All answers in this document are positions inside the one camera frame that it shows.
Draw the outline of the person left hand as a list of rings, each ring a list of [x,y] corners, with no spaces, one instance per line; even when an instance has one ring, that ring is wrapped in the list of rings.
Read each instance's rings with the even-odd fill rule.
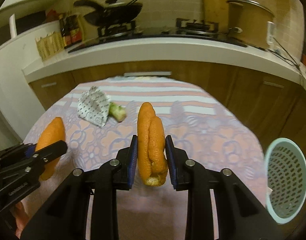
[[[11,209],[11,214],[15,218],[16,222],[16,231],[15,235],[20,238],[22,231],[26,227],[26,225],[29,222],[29,216],[25,212],[24,205],[22,202],[18,202],[15,206],[13,206]]]

